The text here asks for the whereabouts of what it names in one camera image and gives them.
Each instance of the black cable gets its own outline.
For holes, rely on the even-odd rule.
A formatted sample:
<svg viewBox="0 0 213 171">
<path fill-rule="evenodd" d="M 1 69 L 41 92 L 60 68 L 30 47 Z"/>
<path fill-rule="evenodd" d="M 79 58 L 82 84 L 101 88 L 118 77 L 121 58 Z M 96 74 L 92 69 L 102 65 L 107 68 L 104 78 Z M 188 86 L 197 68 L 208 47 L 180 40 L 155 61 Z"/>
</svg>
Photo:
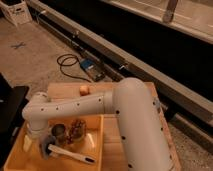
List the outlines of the black cable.
<svg viewBox="0 0 213 171">
<path fill-rule="evenodd" d="M 75 61 L 71 64 L 65 64 L 65 62 L 69 59 L 75 59 Z M 79 79 L 79 80 L 84 80 L 84 81 L 87 81 L 87 82 L 91 82 L 90 80 L 86 79 L 86 78 L 83 78 L 83 77 L 78 77 L 78 76 L 73 76 L 73 75 L 69 75 L 67 73 L 65 73 L 63 71 L 63 67 L 71 67 L 75 64 L 79 64 L 80 65 L 80 61 L 78 59 L 78 57 L 74 54 L 64 54 L 64 55 L 61 55 L 57 58 L 57 63 L 58 65 L 60 66 L 60 71 L 63 75 L 67 76 L 67 77 L 70 77 L 70 78 L 74 78 L 74 79 Z"/>
</svg>

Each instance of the wooden table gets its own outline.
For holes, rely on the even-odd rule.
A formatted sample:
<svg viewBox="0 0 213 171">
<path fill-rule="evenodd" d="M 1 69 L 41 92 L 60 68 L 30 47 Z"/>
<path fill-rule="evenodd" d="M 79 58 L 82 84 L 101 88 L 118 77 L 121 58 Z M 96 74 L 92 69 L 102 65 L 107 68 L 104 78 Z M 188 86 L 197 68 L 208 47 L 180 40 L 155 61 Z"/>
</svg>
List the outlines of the wooden table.
<svg viewBox="0 0 213 171">
<path fill-rule="evenodd" d="M 79 87 L 81 85 L 88 85 L 92 94 L 100 91 L 112 90 L 115 87 L 116 83 L 51 83 L 48 87 L 47 93 L 53 100 L 76 98 L 80 96 Z M 154 84 L 151 82 L 147 82 L 146 85 L 150 89 L 152 96 L 157 97 L 157 92 Z M 175 170 L 179 171 L 181 170 L 180 162 L 162 110 L 159 116 L 163 125 L 164 134 L 170 148 L 172 160 L 175 165 Z M 125 170 L 128 170 L 128 167 L 121 144 L 116 117 L 112 114 L 105 115 L 102 171 Z"/>
</svg>

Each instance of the floor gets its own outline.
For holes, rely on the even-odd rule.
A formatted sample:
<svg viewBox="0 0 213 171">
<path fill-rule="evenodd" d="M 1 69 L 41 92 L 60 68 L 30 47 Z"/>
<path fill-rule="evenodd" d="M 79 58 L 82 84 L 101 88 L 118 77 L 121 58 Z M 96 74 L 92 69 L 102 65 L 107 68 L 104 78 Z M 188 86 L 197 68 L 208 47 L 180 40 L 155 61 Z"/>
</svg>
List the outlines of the floor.
<svg viewBox="0 0 213 171">
<path fill-rule="evenodd" d="M 62 75 L 56 63 L 59 55 L 75 52 L 35 22 L 16 28 L 0 18 L 0 52 L 0 72 L 13 86 L 28 85 L 28 98 L 46 91 L 50 82 L 80 81 Z M 66 72 L 88 78 L 78 65 Z M 189 125 L 180 115 L 169 123 L 183 170 L 213 170 L 212 138 Z"/>
</svg>

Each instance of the orange ball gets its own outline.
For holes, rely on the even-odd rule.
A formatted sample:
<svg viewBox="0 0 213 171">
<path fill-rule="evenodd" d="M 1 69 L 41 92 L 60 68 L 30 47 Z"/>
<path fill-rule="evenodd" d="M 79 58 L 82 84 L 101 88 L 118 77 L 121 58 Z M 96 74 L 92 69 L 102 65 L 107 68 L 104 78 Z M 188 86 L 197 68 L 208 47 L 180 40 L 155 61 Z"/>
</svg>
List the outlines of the orange ball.
<svg viewBox="0 0 213 171">
<path fill-rule="evenodd" d="M 81 96 L 86 96 L 86 95 L 90 94 L 89 86 L 87 86 L 87 85 L 80 86 L 79 92 L 80 92 Z"/>
</svg>

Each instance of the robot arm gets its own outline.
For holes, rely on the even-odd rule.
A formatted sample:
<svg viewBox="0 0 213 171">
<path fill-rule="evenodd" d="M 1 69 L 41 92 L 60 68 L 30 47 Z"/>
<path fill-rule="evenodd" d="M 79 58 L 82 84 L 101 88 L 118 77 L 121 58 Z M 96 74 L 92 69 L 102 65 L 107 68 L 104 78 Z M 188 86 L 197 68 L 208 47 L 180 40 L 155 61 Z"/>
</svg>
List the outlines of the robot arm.
<svg viewBox="0 0 213 171">
<path fill-rule="evenodd" d="M 100 113 L 117 114 L 130 170 L 173 169 L 153 98 L 146 85 L 138 79 L 124 79 L 112 92 L 63 102 L 50 102 L 46 94 L 39 93 L 24 108 L 23 117 L 28 121 L 29 133 L 39 136 L 48 127 L 49 118 Z"/>
</svg>

